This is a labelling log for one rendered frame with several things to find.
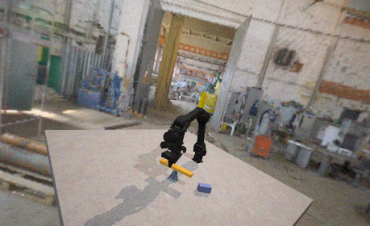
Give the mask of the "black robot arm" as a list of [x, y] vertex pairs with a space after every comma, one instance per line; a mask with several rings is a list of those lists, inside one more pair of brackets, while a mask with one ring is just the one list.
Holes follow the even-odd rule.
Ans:
[[[204, 142], [206, 123], [210, 119], [210, 114], [206, 112], [203, 108], [196, 107], [187, 115], [180, 115], [175, 118], [171, 129], [169, 129], [164, 134], [164, 141], [160, 143], [162, 149], [171, 149], [172, 142], [179, 141], [182, 142], [187, 132], [187, 128], [190, 123], [197, 118], [198, 121], [198, 133], [197, 142], [193, 145], [193, 151], [195, 152], [192, 160], [201, 163], [203, 156], [206, 155], [206, 144]], [[177, 126], [177, 127], [175, 127]]]

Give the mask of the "orange bar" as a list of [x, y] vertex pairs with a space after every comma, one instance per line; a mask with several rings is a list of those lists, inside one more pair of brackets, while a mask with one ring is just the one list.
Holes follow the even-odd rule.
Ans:
[[[168, 161], [165, 160], [164, 158], [160, 159], [160, 164], [165, 165], [168, 167]], [[179, 165], [173, 164], [171, 167], [169, 167], [173, 170], [176, 170], [177, 172], [184, 174], [185, 176], [191, 178], [193, 176], [193, 172], [188, 171], [187, 169], [184, 169], [180, 167]]]

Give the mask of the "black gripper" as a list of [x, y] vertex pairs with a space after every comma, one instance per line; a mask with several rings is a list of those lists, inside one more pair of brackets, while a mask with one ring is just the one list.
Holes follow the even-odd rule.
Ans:
[[[168, 160], [168, 167], [171, 167], [175, 164], [178, 159], [186, 152], [186, 147], [182, 146], [184, 142], [175, 141], [171, 144], [171, 151], [168, 150], [161, 153], [161, 156]], [[183, 151], [183, 153], [181, 153]]]

